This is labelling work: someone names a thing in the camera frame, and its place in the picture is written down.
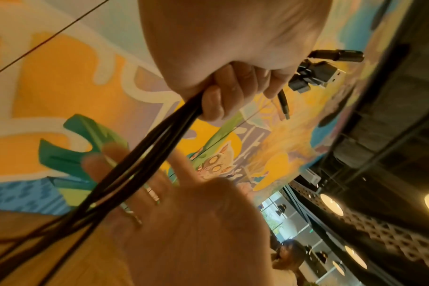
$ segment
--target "hand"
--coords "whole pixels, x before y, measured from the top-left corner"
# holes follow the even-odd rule
[[[168,86],[201,91],[203,119],[274,97],[307,57],[330,0],[139,0],[148,49]]]
[[[117,162],[129,151],[108,144],[103,154]],[[147,184],[157,204],[140,188],[104,224],[125,253],[136,285],[267,286],[271,281],[269,230],[257,209],[228,180],[202,181],[188,159],[168,158],[180,186],[162,171]],[[112,169],[103,155],[83,160],[84,170],[100,181]]]

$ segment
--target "white shirt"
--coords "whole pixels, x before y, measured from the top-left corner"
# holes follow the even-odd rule
[[[297,286],[296,275],[291,270],[272,269],[273,286]]]

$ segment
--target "bundle of cables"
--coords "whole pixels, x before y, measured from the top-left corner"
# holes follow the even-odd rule
[[[348,50],[316,50],[308,57],[330,59],[333,61],[361,62],[363,60],[363,53]],[[293,89],[291,83],[296,83],[296,86],[300,86],[301,84],[307,85],[308,83],[312,85],[319,83],[327,84],[337,74],[337,68],[326,62],[323,63],[325,64],[313,66],[308,66],[307,61],[301,63],[298,69],[300,75],[294,77],[289,82],[289,86]],[[53,243],[79,230],[85,229],[75,244],[42,279],[39,286],[47,284],[67,259],[94,232],[106,215],[132,196],[159,169],[185,132],[202,115],[202,94],[203,92],[188,100],[180,109],[163,120],[147,134],[141,143],[73,211],[40,226],[26,236],[1,239],[0,244],[12,245],[0,253],[0,282],[29,259],[53,245]],[[285,113],[288,111],[285,94],[280,92],[278,96],[280,97],[282,109]],[[109,196],[109,198],[91,208],[92,204],[99,202],[106,196]],[[33,246],[19,253],[12,254],[25,242],[37,238],[39,240]]]

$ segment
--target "colorful wall mural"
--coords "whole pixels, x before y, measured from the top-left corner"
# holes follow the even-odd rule
[[[347,74],[326,89],[285,88],[290,120],[262,95],[225,122],[197,120],[177,148],[201,177],[229,178],[259,205],[320,159],[411,4],[392,1],[372,29],[382,2],[334,0],[315,48],[358,49],[366,60],[336,63]],[[94,186],[82,156],[109,141],[137,145],[182,105],[153,64],[137,11],[126,0],[0,0],[0,210],[68,212]]]

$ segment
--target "painted yellow eye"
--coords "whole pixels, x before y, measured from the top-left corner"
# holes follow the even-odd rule
[[[210,164],[214,164],[216,163],[216,161],[218,161],[218,156],[214,156],[210,158],[210,161],[208,161]]]

